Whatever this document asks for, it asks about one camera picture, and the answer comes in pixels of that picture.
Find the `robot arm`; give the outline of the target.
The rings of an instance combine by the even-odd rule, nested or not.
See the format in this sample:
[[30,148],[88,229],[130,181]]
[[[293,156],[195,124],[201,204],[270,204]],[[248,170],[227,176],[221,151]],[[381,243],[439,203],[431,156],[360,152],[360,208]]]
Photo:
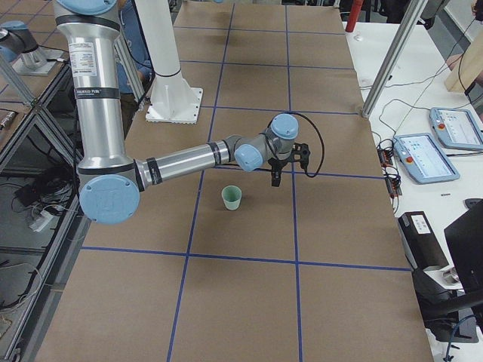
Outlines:
[[[141,1],[137,10],[155,72],[147,118],[195,123],[203,91],[189,86],[182,75],[168,3]],[[114,1],[57,1],[54,13],[69,45],[82,133],[79,201],[92,221],[124,222],[136,212],[142,191],[170,179],[232,161],[252,171],[271,159],[286,161],[291,156],[299,124],[294,116],[282,113],[252,138],[233,135],[144,161],[129,157],[114,48],[122,30],[118,5]]]

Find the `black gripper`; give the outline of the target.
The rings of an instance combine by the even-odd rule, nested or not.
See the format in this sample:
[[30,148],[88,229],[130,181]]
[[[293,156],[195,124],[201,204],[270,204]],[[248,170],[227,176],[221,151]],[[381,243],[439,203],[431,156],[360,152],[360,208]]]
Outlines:
[[271,167],[271,186],[279,187],[281,183],[281,172],[285,166],[294,160],[291,156],[286,159],[270,158],[268,164]]

